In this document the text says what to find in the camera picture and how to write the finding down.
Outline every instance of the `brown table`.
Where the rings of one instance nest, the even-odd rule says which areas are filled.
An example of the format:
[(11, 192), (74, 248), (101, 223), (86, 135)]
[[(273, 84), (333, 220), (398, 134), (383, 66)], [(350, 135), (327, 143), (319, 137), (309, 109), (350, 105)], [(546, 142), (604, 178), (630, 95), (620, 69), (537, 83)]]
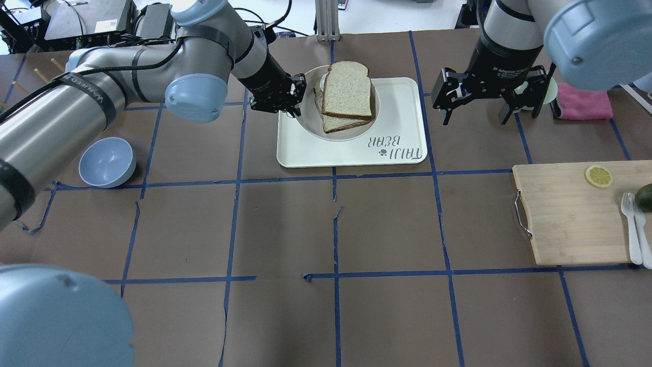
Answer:
[[(476, 40), (467, 29), (271, 45), (292, 74), (333, 55), (372, 78), (418, 81), (423, 163), (282, 168), (277, 116), (251, 111), (232, 80), (210, 124), (152, 104), (122, 113), (103, 135), (135, 147), (134, 177), (85, 187), (77, 158), (24, 215), (33, 228), (48, 210), (40, 232), (0, 232), (0, 261), (63, 266), (123, 291), (136, 366), (216, 366), (225, 328), (228, 367), (651, 365), (652, 272), (536, 266), (511, 176), (515, 164), (652, 159), (650, 115), (613, 89), (613, 121), (556, 121), (544, 108), (500, 126), (501, 102), (475, 101), (444, 127), (428, 92), (442, 67), (466, 68)], [(51, 57), (0, 58), (0, 97), (15, 78), (41, 86), (35, 67), (58, 74)], [(13, 89), (6, 102), (21, 97)]]

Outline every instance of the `folded cloth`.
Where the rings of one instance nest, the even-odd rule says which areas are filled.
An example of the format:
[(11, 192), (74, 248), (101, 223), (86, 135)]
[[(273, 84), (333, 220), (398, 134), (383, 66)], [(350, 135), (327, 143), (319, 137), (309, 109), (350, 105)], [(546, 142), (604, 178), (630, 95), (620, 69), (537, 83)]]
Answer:
[(566, 83), (558, 83), (556, 104), (552, 103), (556, 118), (563, 120), (608, 120), (614, 116), (606, 91), (583, 91)]

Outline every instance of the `white floor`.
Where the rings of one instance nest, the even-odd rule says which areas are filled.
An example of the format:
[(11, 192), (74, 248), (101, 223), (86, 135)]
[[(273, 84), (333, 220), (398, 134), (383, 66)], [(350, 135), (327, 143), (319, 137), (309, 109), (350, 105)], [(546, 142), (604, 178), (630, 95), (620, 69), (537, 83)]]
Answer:
[[(140, 9), (156, 0), (134, 2)], [(465, 2), (466, 0), (433, 0), (432, 3), (417, 3), (416, 0), (349, 0), (346, 10), (338, 11), (340, 33), (451, 29), (455, 27), (460, 7)], [(229, 0), (229, 3), (233, 7), (247, 8), (258, 13), (266, 22), (281, 17), (288, 6), (288, 0)], [(7, 0), (7, 7), (29, 7), (29, 1)], [(247, 12), (240, 14), (245, 20), (257, 19)], [(314, 34), (314, 21), (314, 0), (294, 0), (288, 17), (281, 25), (311, 35)], [(6, 44), (0, 42), (0, 54), (7, 53)]]

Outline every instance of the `bread slice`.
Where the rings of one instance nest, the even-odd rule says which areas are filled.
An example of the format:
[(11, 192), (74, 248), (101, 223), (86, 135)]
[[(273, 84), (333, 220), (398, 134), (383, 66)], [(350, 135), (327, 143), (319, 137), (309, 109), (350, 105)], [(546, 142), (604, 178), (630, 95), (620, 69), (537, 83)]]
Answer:
[[(323, 92), (321, 91), (320, 82), (315, 83), (313, 90), (315, 91), (315, 105), (317, 106), (317, 111), (321, 111), (321, 104), (323, 100)], [(351, 129), (352, 127), (366, 125), (370, 120), (361, 120), (361, 119), (348, 119), (348, 118), (334, 118), (331, 116), (326, 116), (319, 114), (321, 116), (321, 122), (323, 125), (324, 133), (334, 133), (335, 131)]]
[(369, 69), (355, 61), (338, 61), (329, 67), (321, 113), (336, 118), (371, 120)]

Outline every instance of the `lemon slice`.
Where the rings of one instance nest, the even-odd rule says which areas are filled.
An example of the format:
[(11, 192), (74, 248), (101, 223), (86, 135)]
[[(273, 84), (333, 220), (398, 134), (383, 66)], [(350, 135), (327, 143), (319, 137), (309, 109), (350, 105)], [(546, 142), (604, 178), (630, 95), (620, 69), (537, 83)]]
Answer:
[(584, 172), (584, 177), (589, 182), (589, 184), (604, 189), (605, 187), (611, 186), (614, 181), (614, 177), (608, 169), (593, 165), (586, 169)]

